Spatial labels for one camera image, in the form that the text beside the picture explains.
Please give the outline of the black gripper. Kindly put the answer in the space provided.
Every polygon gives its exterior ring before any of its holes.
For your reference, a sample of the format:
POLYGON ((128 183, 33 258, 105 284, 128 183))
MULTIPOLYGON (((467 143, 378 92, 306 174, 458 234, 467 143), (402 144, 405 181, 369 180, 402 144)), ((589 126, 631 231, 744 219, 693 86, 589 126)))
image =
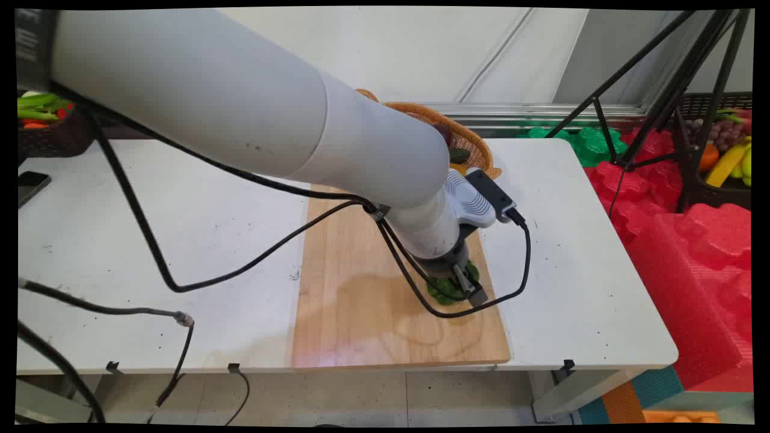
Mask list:
POLYGON ((479 307, 488 301, 488 296, 479 282, 479 269, 469 257, 464 238, 460 238, 449 252, 440 257, 414 257, 413 260, 430 277, 454 278, 454 285, 460 291, 460 296, 469 301, 472 307, 479 307))

